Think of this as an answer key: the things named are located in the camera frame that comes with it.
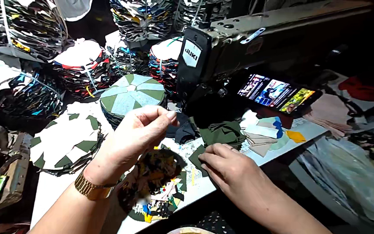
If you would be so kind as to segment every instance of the red fabric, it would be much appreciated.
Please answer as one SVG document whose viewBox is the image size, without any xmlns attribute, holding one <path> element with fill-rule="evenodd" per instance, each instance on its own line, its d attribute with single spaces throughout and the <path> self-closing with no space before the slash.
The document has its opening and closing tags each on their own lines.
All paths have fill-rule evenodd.
<svg viewBox="0 0 374 234">
<path fill-rule="evenodd" d="M 347 90 L 353 98 L 374 102 L 374 87 L 363 85 L 357 76 L 350 77 L 349 79 L 339 84 L 340 90 Z"/>
</svg>

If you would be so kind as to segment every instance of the fingernail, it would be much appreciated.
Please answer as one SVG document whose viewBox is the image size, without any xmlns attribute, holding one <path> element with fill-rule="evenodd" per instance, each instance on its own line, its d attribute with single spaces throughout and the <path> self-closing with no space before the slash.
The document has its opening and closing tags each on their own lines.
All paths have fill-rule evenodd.
<svg viewBox="0 0 374 234">
<path fill-rule="evenodd" d="M 175 111 L 170 111 L 169 113 L 167 113 L 167 117 L 170 119 L 170 120 L 173 120 L 175 118 L 177 114 L 175 113 Z"/>
</svg>

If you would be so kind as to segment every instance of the wrist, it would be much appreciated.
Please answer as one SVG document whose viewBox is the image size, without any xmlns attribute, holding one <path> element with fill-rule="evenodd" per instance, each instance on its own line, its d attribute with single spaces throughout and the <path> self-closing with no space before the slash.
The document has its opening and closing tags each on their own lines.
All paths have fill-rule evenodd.
<svg viewBox="0 0 374 234">
<path fill-rule="evenodd" d="M 94 158 L 83 170 L 83 176 L 95 185 L 116 184 L 124 172 L 119 166 Z"/>
</svg>

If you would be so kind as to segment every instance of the left hand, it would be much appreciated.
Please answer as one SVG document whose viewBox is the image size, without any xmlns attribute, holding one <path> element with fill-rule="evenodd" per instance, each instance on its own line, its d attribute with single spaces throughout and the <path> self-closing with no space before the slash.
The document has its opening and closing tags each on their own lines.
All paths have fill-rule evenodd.
<svg viewBox="0 0 374 234">
<path fill-rule="evenodd" d="M 177 114 L 163 107 L 130 111 L 102 143 L 84 171 L 85 178 L 95 185 L 115 184 L 122 173 L 135 165 L 139 155 L 160 144 L 169 125 L 179 125 Z"/>
</svg>

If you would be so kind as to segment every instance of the pink fabric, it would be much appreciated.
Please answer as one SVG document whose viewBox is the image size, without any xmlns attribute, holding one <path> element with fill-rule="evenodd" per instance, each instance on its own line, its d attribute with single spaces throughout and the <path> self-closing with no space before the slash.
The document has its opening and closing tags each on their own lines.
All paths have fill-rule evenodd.
<svg viewBox="0 0 374 234">
<path fill-rule="evenodd" d="M 311 104 L 312 111 L 304 115 L 304 119 L 330 130 L 337 139 L 343 137 L 351 130 L 347 120 L 349 109 L 337 96 L 323 94 L 317 101 Z"/>
</svg>

